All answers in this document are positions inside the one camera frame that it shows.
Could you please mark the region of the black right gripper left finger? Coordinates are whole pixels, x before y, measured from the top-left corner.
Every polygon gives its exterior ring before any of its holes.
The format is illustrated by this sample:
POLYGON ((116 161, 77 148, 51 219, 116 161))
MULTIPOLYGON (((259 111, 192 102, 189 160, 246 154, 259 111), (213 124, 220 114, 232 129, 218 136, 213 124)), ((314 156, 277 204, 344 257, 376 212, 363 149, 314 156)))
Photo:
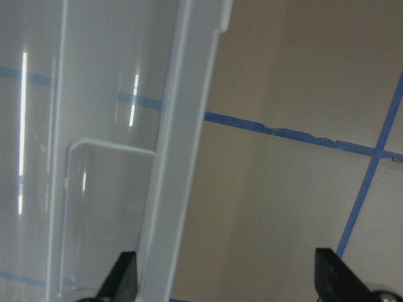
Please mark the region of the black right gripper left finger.
POLYGON ((135 251, 122 252, 95 298, 98 301, 135 301, 138 292, 135 251))

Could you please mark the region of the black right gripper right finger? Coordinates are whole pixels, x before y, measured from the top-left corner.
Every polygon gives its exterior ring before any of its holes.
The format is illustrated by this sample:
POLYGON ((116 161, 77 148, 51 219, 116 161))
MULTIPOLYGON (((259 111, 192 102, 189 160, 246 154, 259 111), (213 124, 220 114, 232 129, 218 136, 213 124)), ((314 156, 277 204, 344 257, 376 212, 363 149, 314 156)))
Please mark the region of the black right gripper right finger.
POLYGON ((372 292, 330 248, 315 250, 314 287, 321 301, 373 301, 372 292))

